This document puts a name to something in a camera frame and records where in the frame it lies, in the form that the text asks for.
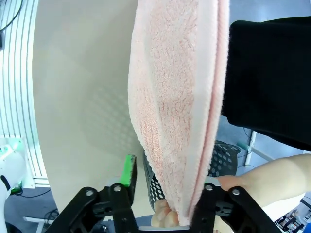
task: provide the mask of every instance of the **white machine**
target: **white machine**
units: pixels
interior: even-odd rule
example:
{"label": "white machine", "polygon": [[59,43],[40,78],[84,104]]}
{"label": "white machine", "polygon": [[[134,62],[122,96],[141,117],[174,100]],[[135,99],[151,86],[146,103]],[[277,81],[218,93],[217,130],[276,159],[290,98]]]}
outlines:
{"label": "white machine", "polygon": [[16,187],[25,176],[26,161],[17,148],[19,144],[0,147],[0,232],[7,233],[4,220],[4,204],[10,196],[12,188]]}

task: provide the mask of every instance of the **bolt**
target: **bolt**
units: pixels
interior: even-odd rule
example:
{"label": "bolt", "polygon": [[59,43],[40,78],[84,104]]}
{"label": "bolt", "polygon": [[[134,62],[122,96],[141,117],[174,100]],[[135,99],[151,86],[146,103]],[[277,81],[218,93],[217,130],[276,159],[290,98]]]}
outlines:
{"label": "bolt", "polygon": [[120,186],[115,186],[115,187],[113,188],[113,190],[114,190],[115,192],[120,192],[120,191],[121,191],[121,187],[120,187]]}
{"label": "bolt", "polygon": [[234,195],[239,195],[240,194],[240,191],[238,189],[233,189],[232,193]]}
{"label": "bolt", "polygon": [[206,189],[207,191],[212,191],[212,190],[213,190],[213,187],[212,187],[211,185],[206,185],[206,186],[205,186],[205,189]]}
{"label": "bolt", "polygon": [[86,195],[87,195],[88,197],[92,196],[93,194],[94,194],[94,192],[93,192],[92,190],[88,190],[88,191],[86,192]]}

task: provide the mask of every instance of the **gray floor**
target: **gray floor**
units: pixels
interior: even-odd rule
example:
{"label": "gray floor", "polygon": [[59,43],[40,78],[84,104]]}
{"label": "gray floor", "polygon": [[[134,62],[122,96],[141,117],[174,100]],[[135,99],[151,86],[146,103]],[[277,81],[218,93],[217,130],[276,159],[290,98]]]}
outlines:
{"label": "gray floor", "polygon": [[[309,0],[231,0],[230,21],[250,20],[265,21],[282,17],[310,16],[311,6]],[[249,138],[243,128],[230,125],[225,117],[221,118],[217,139],[229,144],[236,144],[238,141],[248,143]],[[290,156],[302,153],[301,150],[288,147],[276,142],[266,136],[257,135],[255,147],[274,158]],[[245,151],[239,155],[239,165],[243,165]],[[259,166],[265,163],[258,156],[252,156],[251,166]],[[46,189],[37,188],[26,190],[24,195],[34,196],[43,193]],[[37,198],[26,199],[22,197],[9,197],[5,205],[6,221],[19,227],[23,233],[35,233],[36,224],[25,222],[23,216],[43,218],[44,215],[56,208],[51,192]],[[150,217],[140,219],[141,225],[149,225]]]}

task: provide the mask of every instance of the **towel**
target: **towel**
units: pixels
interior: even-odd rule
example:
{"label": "towel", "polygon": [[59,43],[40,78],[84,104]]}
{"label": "towel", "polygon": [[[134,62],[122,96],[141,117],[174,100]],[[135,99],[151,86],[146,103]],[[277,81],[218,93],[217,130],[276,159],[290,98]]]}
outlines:
{"label": "towel", "polygon": [[180,225],[190,224],[211,161],[228,38],[228,0],[138,0],[130,118]]}

